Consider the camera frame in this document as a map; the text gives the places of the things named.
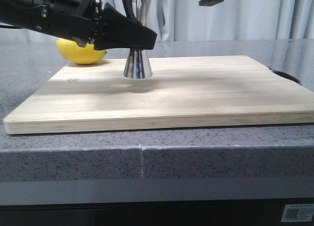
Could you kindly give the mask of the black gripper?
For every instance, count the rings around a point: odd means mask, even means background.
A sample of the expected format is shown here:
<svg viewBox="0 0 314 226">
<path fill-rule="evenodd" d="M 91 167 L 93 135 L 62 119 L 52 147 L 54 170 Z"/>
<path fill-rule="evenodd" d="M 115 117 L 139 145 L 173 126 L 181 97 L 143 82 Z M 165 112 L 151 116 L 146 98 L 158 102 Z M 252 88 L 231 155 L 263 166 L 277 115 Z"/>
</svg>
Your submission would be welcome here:
<svg viewBox="0 0 314 226">
<path fill-rule="evenodd" d="M 152 50 L 157 34 L 101 0 L 0 0 L 0 26 L 24 28 L 74 41 L 97 51 Z"/>
</svg>

